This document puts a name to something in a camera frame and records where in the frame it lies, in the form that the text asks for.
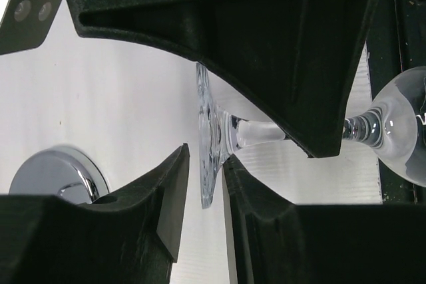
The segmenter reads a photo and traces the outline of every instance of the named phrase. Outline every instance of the white backdrop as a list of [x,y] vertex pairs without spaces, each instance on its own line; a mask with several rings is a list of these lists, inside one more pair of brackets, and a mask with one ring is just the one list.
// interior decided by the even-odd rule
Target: white backdrop
[[[230,112],[267,120],[234,89],[211,76]],[[190,181],[179,262],[172,283],[229,283],[221,179],[202,211],[198,181],[195,64],[149,47],[80,39],[65,2],[42,47],[0,57],[0,191],[19,166],[56,144],[72,144],[100,168],[115,190],[189,144]],[[347,112],[371,101],[365,56]],[[303,203],[379,203],[377,159],[344,143],[341,155],[307,159],[292,142],[241,150],[247,169],[287,199]]]

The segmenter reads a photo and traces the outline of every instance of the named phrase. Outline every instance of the glass base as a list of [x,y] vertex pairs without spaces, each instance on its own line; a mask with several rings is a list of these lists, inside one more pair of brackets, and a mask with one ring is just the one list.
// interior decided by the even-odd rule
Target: glass base
[[233,116],[222,110],[210,93],[208,71],[197,64],[198,126],[200,147],[200,182],[202,208],[209,208],[213,201],[216,177],[222,164],[237,148],[232,139]]

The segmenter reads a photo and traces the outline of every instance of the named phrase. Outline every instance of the crystal glass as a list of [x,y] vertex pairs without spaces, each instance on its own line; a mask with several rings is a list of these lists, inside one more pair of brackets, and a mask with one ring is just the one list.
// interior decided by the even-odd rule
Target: crystal glass
[[[216,176],[241,148],[286,139],[273,122],[238,118],[212,97],[208,71],[196,65],[201,203],[212,204]],[[342,139],[361,142],[402,178],[426,187],[426,67],[399,74],[375,97],[368,111],[345,119]]]

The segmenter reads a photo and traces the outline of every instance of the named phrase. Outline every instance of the clear glass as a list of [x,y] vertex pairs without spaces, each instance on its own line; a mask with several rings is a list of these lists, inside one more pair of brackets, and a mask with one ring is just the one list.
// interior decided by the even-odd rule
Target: clear glass
[[[286,139],[273,122],[249,121],[221,109],[212,97],[205,66],[196,66],[199,101],[200,181],[209,208],[217,173],[241,148]],[[361,142],[396,174],[426,187],[426,67],[405,71],[389,82],[370,109],[345,119],[342,139]]]

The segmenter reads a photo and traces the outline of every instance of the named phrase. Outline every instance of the glass stem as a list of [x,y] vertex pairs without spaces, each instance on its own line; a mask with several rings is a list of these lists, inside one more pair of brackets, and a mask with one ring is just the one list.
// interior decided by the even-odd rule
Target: glass stem
[[229,154],[255,144],[286,139],[284,131],[273,122],[249,121],[229,115],[226,125]]
[[380,146],[383,139],[380,111],[368,110],[359,116],[345,119],[342,139],[361,142],[372,148]]

